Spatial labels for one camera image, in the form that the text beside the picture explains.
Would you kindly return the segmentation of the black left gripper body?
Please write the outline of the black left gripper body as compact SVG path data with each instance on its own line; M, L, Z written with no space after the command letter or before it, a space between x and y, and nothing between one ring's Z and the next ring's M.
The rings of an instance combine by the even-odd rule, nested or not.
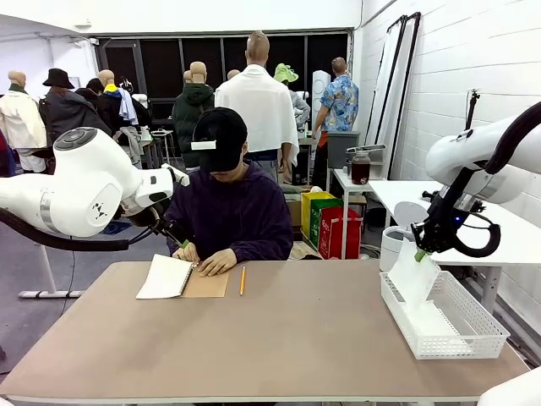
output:
M129 221L137 227L149 228L154 233L169 230L169 221L160 206L149 206L137 214L128 217Z

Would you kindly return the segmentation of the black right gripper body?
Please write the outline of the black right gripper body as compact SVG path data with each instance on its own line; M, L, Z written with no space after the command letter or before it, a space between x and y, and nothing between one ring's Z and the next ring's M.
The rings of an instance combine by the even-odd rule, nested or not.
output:
M412 224L414 239L421 238L429 246L431 254L456 248L457 236L452 214L458 197L457 188L445 186L433 194L428 216Z

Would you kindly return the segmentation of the person's left hand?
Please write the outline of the person's left hand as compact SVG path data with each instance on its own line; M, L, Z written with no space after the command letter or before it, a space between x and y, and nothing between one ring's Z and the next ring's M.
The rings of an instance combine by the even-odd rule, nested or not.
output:
M217 251L214 255L201 262L197 268L201 277L214 277L229 271L238 260L231 248Z

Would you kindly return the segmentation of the person's right hand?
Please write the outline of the person's right hand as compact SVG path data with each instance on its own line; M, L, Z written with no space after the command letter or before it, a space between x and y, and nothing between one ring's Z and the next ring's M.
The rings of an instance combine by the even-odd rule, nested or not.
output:
M196 247L191 242L187 242L184 246L181 246L177 250L175 250L172 254L172 257L182 261L199 263L199 255L197 253Z

